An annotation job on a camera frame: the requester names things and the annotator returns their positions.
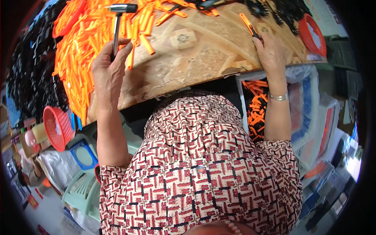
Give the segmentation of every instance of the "red plastic basket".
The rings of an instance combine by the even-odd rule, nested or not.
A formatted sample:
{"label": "red plastic basket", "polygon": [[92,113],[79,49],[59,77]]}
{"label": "red plastic basket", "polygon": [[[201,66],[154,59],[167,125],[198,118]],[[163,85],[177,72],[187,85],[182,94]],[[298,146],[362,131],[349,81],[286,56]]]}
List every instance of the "red plastic basket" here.
{"label": "red plastic basket", "polygon": [[[83,13],[83,11],[85,10],[85,6],[86,6],[86,0],[81,0],[81,3],[79,5],[79,7],[77,8],[77,11],[73,14],[72,19],[60,31],[60,33],[58,33],[58,34],[55,33],[56,25],[54,24],[53,29],[52,29],[52,38],[57,38],[57,37],[64,36],[65,34],[67,34],[70,31],[70,29],[72,28],[72,26],[78,21],[80,14]],[[57,19],[59,19],[62,16],[62,14],[64,14],[66,7],[67,6],[65,6],[63,8],[63,10],[60,12],[59,16],[57,17]]]}
{"label": "red plastic basket", "polygon": [[74,132],[68,114],[58,107],[46,106],[43,111],[43,123],[48,139],[57,151],[64,151]]}
{"label": "red plastic basket", "polygon": [[[313,41],[312,34],[308,28],[308,24],[311,25],[313,28],[313,32],[318,35],[320,38],[320,48],[318,48]],[[302,38],[302,41],[304,45],[308,48],[308,50],[314,54],[320,54],[322,56],[326,56],[326,44],[324,40],[324,36],[321,33],[320,28],[316,24],[315,20],[308,15],[307,13],[304,14],[304,17],[301,21],[299,21],[299,32],[300,37]]]}

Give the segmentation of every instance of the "patterned blouse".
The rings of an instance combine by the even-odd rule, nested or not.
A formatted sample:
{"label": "patterned blouse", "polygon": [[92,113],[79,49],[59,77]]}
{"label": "patterned blouse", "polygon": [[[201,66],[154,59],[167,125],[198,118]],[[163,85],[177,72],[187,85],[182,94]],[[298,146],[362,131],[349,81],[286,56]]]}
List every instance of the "patterned blouse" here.
{"label": "patterned blouse", "polygon": [[288,234],[302,207],[291,142],[254,144],[237,108],[203,91],[159,108],[128,168],[100,176],[103,234],[183,234],[226,219]]}

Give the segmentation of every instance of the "wooden table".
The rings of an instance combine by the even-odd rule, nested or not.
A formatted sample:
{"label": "wooden table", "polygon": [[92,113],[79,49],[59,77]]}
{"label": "wooden table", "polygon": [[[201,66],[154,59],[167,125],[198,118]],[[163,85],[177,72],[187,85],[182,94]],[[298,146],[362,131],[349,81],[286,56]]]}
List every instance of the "wooden table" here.
{"label": "wooden table", "polygon": [[[207,16],[191,8],[182,11],[187,18],[172,16],[153,27],[149,41],[155,54],[150,56],[141,45],[136,48],[132,71],[126,71],[118,109],[190,85],[221,78],[228,74],[262,69],[252,36],[239,17],[244,13],[257,32],[269,31],[286,46],[287,65],[326,62],[309,60],[310,52],[299,36],[284,24],[278,26],[272,15],[258,19],[247,6],[231,3],[216,8],[219,16]],[[163,14],[157,10],[156,18]],[[91,95],[87,124],[97,119],[97,97]]]}

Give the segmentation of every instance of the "hammer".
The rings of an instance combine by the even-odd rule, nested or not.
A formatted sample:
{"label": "hammer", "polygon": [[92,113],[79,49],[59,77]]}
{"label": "hammer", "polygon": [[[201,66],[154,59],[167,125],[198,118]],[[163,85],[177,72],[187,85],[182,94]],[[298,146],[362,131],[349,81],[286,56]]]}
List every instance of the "hammer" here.
{"label": "hammer", "polygon": [[130,4],[130,3],[120,3],[120,4],[113,4],[111,6],[105,7],[109,12],[116,12],[115,18],[115,26],[114,26],[114,44],[112,47],[113,55],[111,56],[111,62],[114,61],[115,56],[118,52],[119,47],[119,26],[120,26],[120,18],[123,13],[135,13],[138,9],[137,4]]}

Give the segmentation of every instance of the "silver bracelet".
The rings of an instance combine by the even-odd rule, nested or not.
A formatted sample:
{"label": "silver bracelet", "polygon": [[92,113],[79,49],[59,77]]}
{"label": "silver bracelet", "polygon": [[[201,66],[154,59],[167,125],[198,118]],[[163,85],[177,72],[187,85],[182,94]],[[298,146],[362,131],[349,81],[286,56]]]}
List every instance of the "silver bracelet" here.
{"label": "silver bracelet", "polygon": [[270,93],[268,95],[272,100],[283,101],[288,99],[288,92],[283,96],[272,96]]}

